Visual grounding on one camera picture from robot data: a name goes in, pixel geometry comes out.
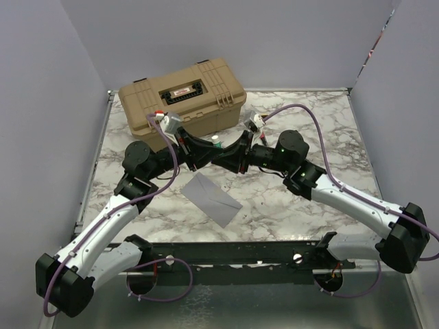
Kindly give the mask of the green white glue stick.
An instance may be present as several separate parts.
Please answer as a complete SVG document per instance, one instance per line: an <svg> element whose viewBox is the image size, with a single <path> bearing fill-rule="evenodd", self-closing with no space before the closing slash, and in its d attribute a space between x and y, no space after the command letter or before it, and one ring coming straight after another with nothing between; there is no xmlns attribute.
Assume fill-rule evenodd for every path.
<svg viewBox="0 0 439 329"><path fill-rule="evenodd" d="M214 146L222 148L222 141L221 141L221 138L218 135L213 135L211 137L211 141L214 144Z"/></svg>

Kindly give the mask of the grey translucent envelope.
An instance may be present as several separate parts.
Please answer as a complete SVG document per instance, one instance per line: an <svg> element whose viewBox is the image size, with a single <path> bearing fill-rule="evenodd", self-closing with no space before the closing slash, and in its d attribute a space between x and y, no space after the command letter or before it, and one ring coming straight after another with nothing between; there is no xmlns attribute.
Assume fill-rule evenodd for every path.
<svg viewBox="0 0 439 329"><path fill-rule="evenodd" d="M181 193L221 228L225 228L242 208L238 201L201 173L197 173Z"/></svg>

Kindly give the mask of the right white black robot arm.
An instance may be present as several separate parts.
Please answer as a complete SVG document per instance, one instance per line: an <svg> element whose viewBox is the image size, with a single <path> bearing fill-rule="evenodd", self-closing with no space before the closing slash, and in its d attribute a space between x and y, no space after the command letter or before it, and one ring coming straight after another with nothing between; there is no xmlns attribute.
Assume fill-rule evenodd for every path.
<svg viewBox="0 0 439 329"><path fill-rule="evenodd" d="M234 173L250 166L285 174L283 184L296 196L326 204L371 229L370 234L329 234L315 251L316 262L330 268L339 260L380 260L400 273L413 272L427 243L420 206L385 202L336 180L328 170L309 162L309 145L296 130L285 130L275 147L252 144L252 132L225 148L212 163Z"/></svg>

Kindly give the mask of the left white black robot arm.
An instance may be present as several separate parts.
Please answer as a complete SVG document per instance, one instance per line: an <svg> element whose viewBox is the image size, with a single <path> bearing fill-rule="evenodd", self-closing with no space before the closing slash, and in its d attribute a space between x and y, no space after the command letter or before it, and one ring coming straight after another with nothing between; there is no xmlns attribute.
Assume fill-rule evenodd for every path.
<svg viewBox="0 0 439 329"><path fill-rule="evenodd" d="M192 171L206 166L222 153L212 142L196 138L180 127L176 141L165 139L166 148L155 152L143 141L130 143L122 166L124 175L99 215L55 256L43 254L36 262L36 292L43 297L43 313L49 306L69 317L79 315L94 292L125 269L147 269L152 260L148 244L130 238L105 252L117 234L165 191L152 183L167 171L176 173L181 164Z"/></svg>

